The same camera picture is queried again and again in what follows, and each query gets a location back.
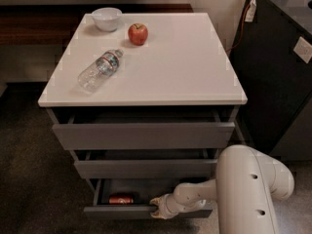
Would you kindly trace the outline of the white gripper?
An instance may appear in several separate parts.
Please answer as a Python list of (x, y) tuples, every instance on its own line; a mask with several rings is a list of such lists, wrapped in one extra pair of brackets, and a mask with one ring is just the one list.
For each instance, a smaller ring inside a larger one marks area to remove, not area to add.
[(153, 218), (170, 219), (179, 214), (176, 199), (172, 194), (165, 194), (161, 197), (153, 198), (150, 200), (149, 204), (157, 206), (159, 210), (150, 214)]

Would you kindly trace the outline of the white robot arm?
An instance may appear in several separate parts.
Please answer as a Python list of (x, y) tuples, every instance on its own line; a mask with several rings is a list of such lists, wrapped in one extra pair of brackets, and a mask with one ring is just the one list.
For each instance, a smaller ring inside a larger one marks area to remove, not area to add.
[(217, 202), (219, 234), (280, 234), (273, 205), (293, 194), (291, 171), (280, 161), (246, 145), (225, 148), (215, 178), (181, 183), (173, 193), (156, 197), (154, 218), (170, 219)]

